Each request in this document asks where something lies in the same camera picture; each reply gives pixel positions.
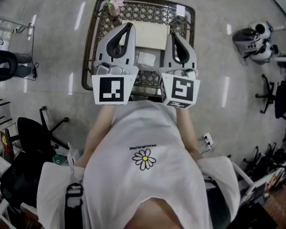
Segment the grey box with cream lid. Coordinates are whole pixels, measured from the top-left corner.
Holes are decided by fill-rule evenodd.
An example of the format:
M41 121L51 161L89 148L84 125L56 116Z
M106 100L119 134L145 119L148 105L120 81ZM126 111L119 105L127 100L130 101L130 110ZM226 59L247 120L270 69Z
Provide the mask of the grey box with cream lid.
M160 67L161 53L165 50L167 35L170 26L143 21L123 20L122 23L132 23L135 27L135 65L140 67ZM154 66L146 66L137 63L138 52L146 52L156 55Z

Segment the white domed machine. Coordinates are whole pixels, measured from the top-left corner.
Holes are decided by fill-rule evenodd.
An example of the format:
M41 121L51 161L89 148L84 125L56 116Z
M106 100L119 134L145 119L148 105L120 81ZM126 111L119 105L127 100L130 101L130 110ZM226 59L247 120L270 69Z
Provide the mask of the white domed machine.
M249 58L258 63L266 63L270 61L273 52L271 44L264 44L258 51L250 55Z
M268 40L273 32L273 27L268 23L253 23L248 26L249 28L257 31L260 34L262 40Z

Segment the person's bare neck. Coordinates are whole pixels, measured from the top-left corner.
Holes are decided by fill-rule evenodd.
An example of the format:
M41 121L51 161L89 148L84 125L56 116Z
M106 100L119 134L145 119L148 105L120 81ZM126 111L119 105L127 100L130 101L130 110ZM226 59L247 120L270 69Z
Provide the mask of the person's bare neck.
M161 198L140 203L124 229L183 229L171 206Z

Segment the person's left forearm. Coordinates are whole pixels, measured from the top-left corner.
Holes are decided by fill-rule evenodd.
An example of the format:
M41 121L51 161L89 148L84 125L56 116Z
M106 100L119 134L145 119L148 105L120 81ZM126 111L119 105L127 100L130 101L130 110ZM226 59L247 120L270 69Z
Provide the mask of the person's left forearm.
M115 110L116 106L114 105L105 105L100 108L96 120L86 138L83 154L75 163L76 167L86 168L94 151L109 133Z

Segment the person's white daisy t-shirt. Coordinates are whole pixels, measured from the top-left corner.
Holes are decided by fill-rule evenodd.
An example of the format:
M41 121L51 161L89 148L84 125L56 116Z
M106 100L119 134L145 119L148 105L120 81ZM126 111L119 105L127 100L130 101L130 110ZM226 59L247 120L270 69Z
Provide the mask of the person's white daisy t-shirt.
M226 229L240 206L225 156L193 160L176 109L148 100L116 107L86 168L46 162L37 192L45 229L124 229L140 203L164 199L183 229Z

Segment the brown rattan table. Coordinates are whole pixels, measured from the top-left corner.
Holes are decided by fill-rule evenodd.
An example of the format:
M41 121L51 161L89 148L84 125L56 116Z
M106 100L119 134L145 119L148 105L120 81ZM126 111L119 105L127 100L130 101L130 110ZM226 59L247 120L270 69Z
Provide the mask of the brown rattan table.
M88 28L83 64L82 87L92 91L92 63L96 59L99 41L123 21L152 22L169 26L169 32L175 32L185 38L191 46L195 37L195 10L187 5L169 0L124 0L124 6L117 17L109 14L109 0L96 0ZM178 6L184 7L185 15L177 13Z

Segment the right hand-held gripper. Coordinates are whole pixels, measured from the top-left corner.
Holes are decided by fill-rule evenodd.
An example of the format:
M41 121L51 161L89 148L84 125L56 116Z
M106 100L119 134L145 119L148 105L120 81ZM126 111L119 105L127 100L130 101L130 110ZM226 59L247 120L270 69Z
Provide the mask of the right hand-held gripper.
M197 57L193 47L179 34L167 36L163 66L172 69L160 70L162 103L181 109L195 105L200 87L195 69Z

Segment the black office chair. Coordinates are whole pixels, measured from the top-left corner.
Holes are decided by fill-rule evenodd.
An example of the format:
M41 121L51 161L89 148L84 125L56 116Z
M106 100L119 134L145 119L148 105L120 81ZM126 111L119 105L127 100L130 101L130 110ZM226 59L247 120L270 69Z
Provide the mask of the black office chair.
M2 196L16 209L19 209L22 203L36 207L42 166L45 162L53 162L53 157L56 155L51 142L69 149L65 142L53 135L60 125L69 122L69 118L63 118L49 129L43 115L45 110L46 106L39 109L41 123L25 117L18 118L16 136L10 136L8 129L5 129L7 143L11 145L19 140L22 148L1 176L0 182Z
M286 120L286 81L281 81L274 94L275 83L270 82L268 78L262 74L262 79L265 81L265 93L255 94L255 98L266 99L266 104L264 109L260 110L261 114L265 114L269 105L275 105L275 117L276 119L283 118Z

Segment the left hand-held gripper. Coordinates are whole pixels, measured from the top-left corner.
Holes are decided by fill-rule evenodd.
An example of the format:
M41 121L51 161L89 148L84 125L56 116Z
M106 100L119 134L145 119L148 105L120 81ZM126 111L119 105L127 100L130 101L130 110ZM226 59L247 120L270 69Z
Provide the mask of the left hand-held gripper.
M139 72L134 58L135 27L130 22L115 27L99 41L92 75L96 105L128 103Z

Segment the person's right forearm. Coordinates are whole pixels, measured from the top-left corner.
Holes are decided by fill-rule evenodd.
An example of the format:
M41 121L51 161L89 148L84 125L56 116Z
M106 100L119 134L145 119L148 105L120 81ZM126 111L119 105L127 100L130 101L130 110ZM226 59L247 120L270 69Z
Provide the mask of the person's right forearm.
M198 151L198 139L188 109L176 108L176 123L184 144L193 160L202 159Z

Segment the grey domed machine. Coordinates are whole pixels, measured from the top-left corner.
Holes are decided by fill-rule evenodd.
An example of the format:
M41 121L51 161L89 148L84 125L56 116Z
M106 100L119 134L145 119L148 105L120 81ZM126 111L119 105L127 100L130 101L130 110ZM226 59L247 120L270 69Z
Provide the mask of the grey domed machine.
M260 34L252 28L236 31L232 40L241 54L256 52L262 46Z

